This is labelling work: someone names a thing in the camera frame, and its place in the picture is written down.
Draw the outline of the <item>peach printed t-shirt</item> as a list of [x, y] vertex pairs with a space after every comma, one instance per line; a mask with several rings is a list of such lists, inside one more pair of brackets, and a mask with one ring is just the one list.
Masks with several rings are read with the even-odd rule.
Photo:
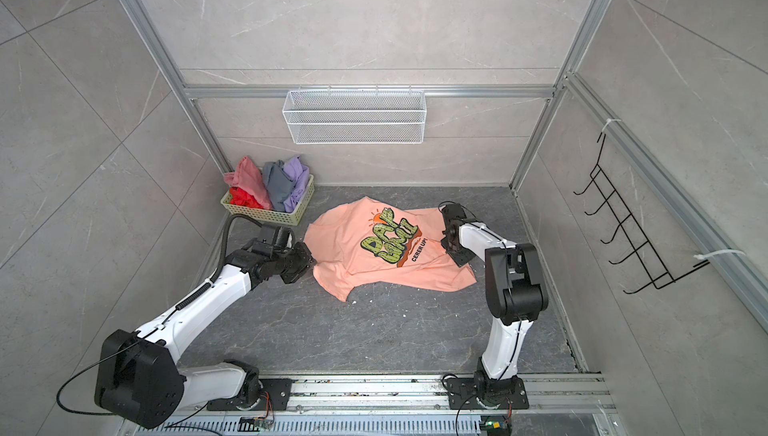
[[376, 282], [457, 292], [476, 278], [443, 248], [444, 230], [437, 208], [401, 210], [363, 197], [322, 214], [304, 242], [316, 261], [315, 280], [342, 302], [353, 289]]

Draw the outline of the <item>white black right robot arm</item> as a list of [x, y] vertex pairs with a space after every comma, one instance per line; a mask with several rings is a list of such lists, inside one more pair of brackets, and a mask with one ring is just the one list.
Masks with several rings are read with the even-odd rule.
[[446, 221], [441, 244], [459, 265], [474, 257], [482, 260], [485, 299], [493, 316], [488, 344], [466, 398], [488, 409], [502, 405], [526, 409], [518, 362], [528, 331], [549, 305], [537, 248], [507, 240], [482, 222], [461, 219]]

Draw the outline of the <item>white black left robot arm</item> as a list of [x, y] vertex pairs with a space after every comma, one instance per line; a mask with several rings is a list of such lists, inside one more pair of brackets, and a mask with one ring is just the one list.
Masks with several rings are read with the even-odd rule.
[[232, 359], [196, 368], [178, 363], [191, 343], [235, 302], [272, 277], [296, 282], [313, 262], [307, 245], [292, 240], [272, 246], [254, 243], [226, 255], [209, 278], [173, 307], [132, 332], [117, 330], [106, 338], [95, 404], [147, 429], [188, 406], [257, 406], [263, 386], [255, 366]]

